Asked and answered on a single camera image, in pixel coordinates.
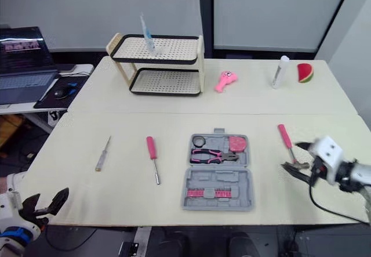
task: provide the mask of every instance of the white wall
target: white wall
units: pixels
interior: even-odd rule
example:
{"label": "white wall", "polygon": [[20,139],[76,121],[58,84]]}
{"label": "white wall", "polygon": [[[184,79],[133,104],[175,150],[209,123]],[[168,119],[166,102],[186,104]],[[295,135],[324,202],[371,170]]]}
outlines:
{"label": "white wall", "polygon": [[359,115],[371,128],[371,0],[360,13],[329,62]]}
{"label": "white wall", "polygon": [[315,52],[340,0],[214,0],[214,47]]}
{"label": "white wall", "polygon": [[116,32],[202,34],[199,0],[0,0],[0,23],[39,26],[50,50],[104,50]]}
{"label": "white wall", "polygon": [[371,0],[345,0],[316,59],[326,60],[371,128]]}
{"label": "white wall", "polygon": [[318,50],[316,59],[328,63],[352,26],[366,0],[344,0],[326,38]]}

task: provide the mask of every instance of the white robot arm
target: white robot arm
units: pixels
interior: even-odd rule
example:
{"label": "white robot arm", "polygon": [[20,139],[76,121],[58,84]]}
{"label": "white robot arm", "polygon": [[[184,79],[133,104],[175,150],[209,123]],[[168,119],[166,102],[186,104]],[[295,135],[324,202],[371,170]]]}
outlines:
{"label": "white robot arm", "polygon": [[56,215],[68,194],[68,188],[61,190],[47,208],[38,210],[35,207],[40,194],[28,197],[23,203],[16,191],[0,194],[0,257],[22,256],[25,247],[40,236],[49,222],[46,217],[38,217]]}
{"label": "white robot arm", "polygon": [[296,145],[307,150],[314,157],[311,176],[300,173],[298,169],[290,164],[283,164],[282,166],[292,176],[308,183],[310,188],[314,186],[318,178],[322,178],[331,185],[338,183],[342,191],[359,192],[366,200],[366,212],[371,223],[371,165],[360,164],[357,160],[353,162],[344,160],[343,149],[328,136],[316,139],[313,143],[301,142]]}

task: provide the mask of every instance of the watermelon toy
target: watermelon toy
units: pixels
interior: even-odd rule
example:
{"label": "watermelon toy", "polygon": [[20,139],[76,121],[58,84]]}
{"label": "watermelon toy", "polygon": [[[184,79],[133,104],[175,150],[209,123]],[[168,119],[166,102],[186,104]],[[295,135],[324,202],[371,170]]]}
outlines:
{"label": "watermelon toy", "polygon": [[298,64],[299,83],[306,83],[311,81],[313,77],[313,67],[310,64]]}

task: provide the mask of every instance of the dish rack shelf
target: dish rack shelf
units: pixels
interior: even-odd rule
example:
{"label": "dish rack shelf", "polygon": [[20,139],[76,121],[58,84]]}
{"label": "dish rack shelf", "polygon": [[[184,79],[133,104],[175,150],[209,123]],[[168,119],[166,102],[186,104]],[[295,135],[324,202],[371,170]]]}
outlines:
{"label": "dish rack shelf", "polygon": [[148,51],[143,35],[117,33],[106,46],[129,90],[141,95],[176,96],[203,92],[203,37],[153,35],[152,39],[154,53]]}

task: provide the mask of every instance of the table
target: table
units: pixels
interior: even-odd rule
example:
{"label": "table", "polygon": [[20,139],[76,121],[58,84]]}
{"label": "table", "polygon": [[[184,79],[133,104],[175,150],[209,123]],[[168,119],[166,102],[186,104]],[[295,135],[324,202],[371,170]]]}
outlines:
{"label": "table", "polygon": [[[77,64],[74,70],[70,73],[60,72],[61,75],[72,75],[77,73],[92,73],[94,67],[92,64]],[[43,96],[51,89],[51,87],[57,82],[55,79],[50,87],[46,90]],[[27,102],[27,103],[15,103],[15,104],[8,104],[9,106],[1,106],[0,107],[0,115],[7,115],[7,114],[23,114],[26,118],[32,121],[34,124],[40,126],[44,131],[47,133],[51,133],[52,127],[48,125],[47,122],[40,119],[37,115],[33,113],[37,112],[49,112],[49,111],[60,111],[65,110],[66,108],[34,108],[36,102]]]}
{"label": "table", "polygon": [[[22,198],[41,193],[39,207],[65,187],[70,196],[52,224],[286,225],[337,224],[351,220],[331,215],[310,201],[308,186],[280,166],[290,160],[277,125],[284,123],[293,142],[331,136],[345,158],[371,164],[371,132],[358,115],[231,115],[164,113],[67,113],[21,182]],[[243,134],[250,141],[255,208],[250,212],[185,211],[181,208],[187,154],[193,133]],[[94,170],[112,135],[101,172]],[[146,136],[155,137],[162,184],[157,186]],[[294,148],[297,158],[311,161]],[[319,180],[315,199],[324,207],[367,220],[364,200]]]}
{"label": "table", "polygon": [[[296,66],[303,62],[314,67],[314,77],[306,84],[298,83],[297,78]],[[205,92],[198,97],[141,96],[129,91],[107,56],[68,110],[80,113],[357,114],[325,61],[293,60],[285,81],[275,90],[271,82],[278,63],[279,60],[205,59]],[[225,70],[237,73],[239,80],[227,86],[226,92],[217,93],[213,87]]]}

